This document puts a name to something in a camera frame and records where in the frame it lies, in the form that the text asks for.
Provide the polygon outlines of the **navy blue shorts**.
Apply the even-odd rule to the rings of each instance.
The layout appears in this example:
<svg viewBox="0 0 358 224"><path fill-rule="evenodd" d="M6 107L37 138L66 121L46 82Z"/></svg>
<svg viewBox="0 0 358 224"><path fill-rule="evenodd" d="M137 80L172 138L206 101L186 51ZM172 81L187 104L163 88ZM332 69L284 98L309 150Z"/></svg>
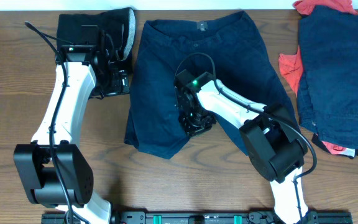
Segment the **navy blue shorts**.
<svg viewBox="0 0 358 224"><path fill-rule="evenodd" d="M265 43L249 15L236 12L210 21L155 20L144 24L131 82L126 144L172 158L188 142L179 123L176 72L216 72L229 89L252 101L280 103L295 114Z"/></svg>

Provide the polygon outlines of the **navy shorts in pile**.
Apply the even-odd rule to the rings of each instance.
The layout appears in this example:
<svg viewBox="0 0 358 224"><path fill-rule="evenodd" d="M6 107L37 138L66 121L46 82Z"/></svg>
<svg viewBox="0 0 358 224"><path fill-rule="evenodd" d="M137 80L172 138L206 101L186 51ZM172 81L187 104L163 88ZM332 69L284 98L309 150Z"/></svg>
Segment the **navy shorts in pile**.
<svg viewBox="0 0 358 224"><path fill-rule="evenodd" d="M300 20L300 126L358 149L358 15L316 6Z"/></svg>

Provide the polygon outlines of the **red garment in pile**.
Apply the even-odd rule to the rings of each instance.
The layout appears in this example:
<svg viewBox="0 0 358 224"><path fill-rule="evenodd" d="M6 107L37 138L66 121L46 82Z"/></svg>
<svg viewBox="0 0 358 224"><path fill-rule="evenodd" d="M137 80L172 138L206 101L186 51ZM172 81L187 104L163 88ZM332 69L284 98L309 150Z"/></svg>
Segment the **red garment in pile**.
<svg viewBox="0 0 358 224"><path fill-rule="evenodd" d="M340 12L358 15L351 0L301 0L295 1L292 6L304 16L310 15L316 6L326 6ZM279 54L278 65L281 76L298 96L300 80L304 72L300 47L297 48L295 55Z"/></svg>

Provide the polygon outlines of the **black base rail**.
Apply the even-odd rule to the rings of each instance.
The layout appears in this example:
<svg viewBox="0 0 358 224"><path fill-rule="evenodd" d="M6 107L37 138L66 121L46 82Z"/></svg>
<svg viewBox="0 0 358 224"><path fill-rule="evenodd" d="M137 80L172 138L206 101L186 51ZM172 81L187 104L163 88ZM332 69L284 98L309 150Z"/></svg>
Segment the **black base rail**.
<svg viewBox="0 0 358 224"><path fill-rule="evenodd" d="M283 223L274 212L249 213L148 213L121 212L110 220L74 217L75 223L117 223L117 224L275 224ZM300 223L305 224L353 224L349 212L310 211Z"/></svg>

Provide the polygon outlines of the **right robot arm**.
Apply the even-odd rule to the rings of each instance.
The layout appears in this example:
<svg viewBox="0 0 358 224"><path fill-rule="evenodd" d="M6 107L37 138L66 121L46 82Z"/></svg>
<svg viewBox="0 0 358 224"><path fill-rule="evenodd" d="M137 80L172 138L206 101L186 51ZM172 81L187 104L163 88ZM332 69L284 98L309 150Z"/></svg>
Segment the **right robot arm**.
<svg viewBox="0 0 358 224"><path fill-rule="evenodd" d="M183 70L174 76L179 122L190 138L221 117L239 130L251 164L270 182L274 212L283 223L304 223L308 207L299 177L307 146L281 105L266 106L228 89L209 72Z"/></svg>

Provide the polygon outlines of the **black folded shorts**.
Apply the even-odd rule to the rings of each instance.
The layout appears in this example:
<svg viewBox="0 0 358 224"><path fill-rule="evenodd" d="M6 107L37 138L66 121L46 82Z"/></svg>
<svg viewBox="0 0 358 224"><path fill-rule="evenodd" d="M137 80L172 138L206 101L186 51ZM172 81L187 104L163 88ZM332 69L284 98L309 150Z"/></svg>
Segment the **black folded shorts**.
<svg viewBox="0 0 358 224"><path fill-rule="evenodd" d="M133 8L114 9L99 14L60 14L57 28L57 45L60 47L69 41L79 44L82 41L82 25L97 25L112 39L114 45L113 66L118 70L132 68L132 46L135 40L136 19Z"/></svg>

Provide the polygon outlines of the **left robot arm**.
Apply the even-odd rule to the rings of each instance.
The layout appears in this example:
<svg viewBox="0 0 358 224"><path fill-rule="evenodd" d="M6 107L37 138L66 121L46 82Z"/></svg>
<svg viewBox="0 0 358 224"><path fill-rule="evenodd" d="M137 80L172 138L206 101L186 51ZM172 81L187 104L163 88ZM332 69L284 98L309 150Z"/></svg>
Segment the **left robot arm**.
<svg viewBox="0 0 358 224"><path fill-rule="evenodd" d="M80 40L64 40L55 53L56 79L45 116L13 160L30 203L55 208L48 223L119 223L111 202L94 191L94 175L79 149L90 99L129 93L128 74L113 63L112 38L97 25L82 25Z"/></svg>

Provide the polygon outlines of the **black white garment under pile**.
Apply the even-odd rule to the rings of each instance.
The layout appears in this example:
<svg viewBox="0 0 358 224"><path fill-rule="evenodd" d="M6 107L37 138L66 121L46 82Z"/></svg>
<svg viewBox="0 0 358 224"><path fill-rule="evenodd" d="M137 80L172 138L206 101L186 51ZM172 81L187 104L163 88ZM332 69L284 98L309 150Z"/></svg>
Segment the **black white garment under pile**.
<svg viewBox="0 0 358 224"><path fill-rule="evenodd" d="M325 152L328 152L332 155L345 156L350 159L354 159L355 157L358 157L358 149L346 148L346 147L332 144L330 142L321 141L321 140L319 140L317 134L313 134L313 137L311 140L312 140L313 144L315 144L320 149L322 149Z"/></svg>

